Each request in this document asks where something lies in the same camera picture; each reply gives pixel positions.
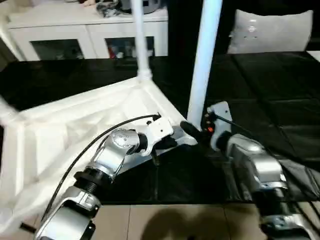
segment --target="tile floor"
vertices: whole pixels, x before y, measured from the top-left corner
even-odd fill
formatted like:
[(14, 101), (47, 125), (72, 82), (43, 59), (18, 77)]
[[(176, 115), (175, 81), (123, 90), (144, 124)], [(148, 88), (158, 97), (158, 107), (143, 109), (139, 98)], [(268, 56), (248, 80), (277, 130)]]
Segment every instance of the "tile floor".
[[(307, 203), (301, 207), (320, 227)], [(39, 217), (28, 224), (38, 226)], [(265, 240), (253, 204), (104, 206), (92, 240)], [(32, 240), (19, 230), (0, 240)]]

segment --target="black glossy surface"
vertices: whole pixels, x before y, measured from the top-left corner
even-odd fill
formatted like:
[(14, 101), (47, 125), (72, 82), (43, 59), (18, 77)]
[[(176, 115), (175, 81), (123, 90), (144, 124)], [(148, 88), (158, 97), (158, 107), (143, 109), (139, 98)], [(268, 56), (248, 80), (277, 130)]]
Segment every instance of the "black glossy surface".
[[(192, 65), (167, 57), (150, 61), (153, 80), (187, 115)], [(206, 104), (227, 100), (233, 120), (265, 142), (305, 158), (320, 170), (320, 63), (307, 53), (218, 55)], [(0, 95), (19, 110), (49, 103), (136, 76), (134, 61), (111, 59), (12, 63), (0, 73)], [(105, 204), (244, 202), (230, 162), (199, 146), (180, 146), (121, 175)], [(313, 195), (290, 182), (296, 200), (320, 195), (320, 173), (284, 160)]]

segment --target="white pole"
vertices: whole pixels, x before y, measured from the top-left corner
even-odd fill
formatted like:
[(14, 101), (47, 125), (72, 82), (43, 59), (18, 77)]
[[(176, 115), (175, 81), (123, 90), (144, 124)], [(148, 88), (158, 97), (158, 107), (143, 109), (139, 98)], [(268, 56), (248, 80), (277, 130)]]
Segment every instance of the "white pole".
[(144, 33), (143, 4), (142, 0), (131, 0), (131, 9), (135, 24), (135, 49), (138, 62), (138, 77), (141, 81), (151, 80), (147, 54), (147, 40)]
[(187, 120), (199, 130), (223, 0), (204, 0)]

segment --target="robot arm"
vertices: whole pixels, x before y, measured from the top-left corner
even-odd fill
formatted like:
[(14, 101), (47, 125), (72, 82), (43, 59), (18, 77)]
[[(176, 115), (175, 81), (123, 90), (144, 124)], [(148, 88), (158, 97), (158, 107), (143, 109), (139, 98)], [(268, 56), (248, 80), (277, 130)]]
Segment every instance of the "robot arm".
[[(207, 109), (205, 139), (210, 135), (210, 147), (221, 151), (232, 162), (235, 174), (246, 186), (260, 213), (260, 228), (270, 240), (318, 239), (305, 218), (292, 202), (286, 202), (287, 180), (279, 161), (263, 145), (241, 134), (232, 134), (232, 121), (227, 102)], [(187, 132), (194, 132), (189, 126)]]
[(100, 199), (121, 169), (125, 156), (140, 153), (147, 156), (154, 145), (172, 135), (170, 122), (161, 117), (150, 123), (144, 132), (116, 129), (84, 171), (77, 172), (76, 182), (63, 194), (35, 233), (36, 240), (89, 240), (96, 227), (92, 219), (101, 207)]

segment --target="white pillow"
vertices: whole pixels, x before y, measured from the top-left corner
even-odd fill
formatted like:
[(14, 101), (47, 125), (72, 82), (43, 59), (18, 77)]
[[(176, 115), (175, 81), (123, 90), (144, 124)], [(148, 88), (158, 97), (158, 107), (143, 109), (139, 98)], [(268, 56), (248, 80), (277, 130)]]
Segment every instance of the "white pillow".
[(304, 51), (311, 35), (313, 11), (260, 16), (236, 11), (228, 53)]

